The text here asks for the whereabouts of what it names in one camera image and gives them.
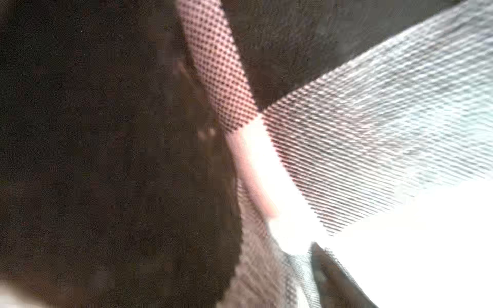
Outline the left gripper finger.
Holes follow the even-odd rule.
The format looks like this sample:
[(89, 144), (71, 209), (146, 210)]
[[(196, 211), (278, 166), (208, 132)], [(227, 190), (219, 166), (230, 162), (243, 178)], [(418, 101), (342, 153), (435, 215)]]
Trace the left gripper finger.
[(313, 243), (311, 252), (322, 307), (377, 307), (328, 251)]

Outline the black white checkered scarf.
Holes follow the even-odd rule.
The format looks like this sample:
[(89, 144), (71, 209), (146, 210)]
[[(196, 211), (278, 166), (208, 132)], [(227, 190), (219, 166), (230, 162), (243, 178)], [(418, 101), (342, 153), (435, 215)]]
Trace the black white checkered scarf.
[(492, 306), (491, 1), (2, 1), (2, 307)]

